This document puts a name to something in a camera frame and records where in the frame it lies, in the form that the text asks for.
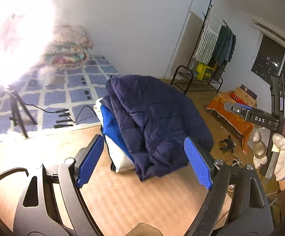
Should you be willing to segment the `right white gloved hand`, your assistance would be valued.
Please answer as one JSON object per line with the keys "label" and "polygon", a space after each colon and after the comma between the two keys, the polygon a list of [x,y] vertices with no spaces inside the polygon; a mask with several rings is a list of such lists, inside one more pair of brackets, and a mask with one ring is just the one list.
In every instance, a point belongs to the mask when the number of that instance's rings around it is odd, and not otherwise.
{"label": "right white gloved hand", "polygon": [[271,138],[271,160],[269,160],[269,154],[266,154],[267,146],[262,140],[261,133],[264,133],[264,129],[259,129],[253,136],[253,149],[254,157],[253,163],[256,169],[261,166],[268,165],[268,172],[271,172],[276,178],[276,181],[280,182],[285,179],[285,137],[274,133]]}

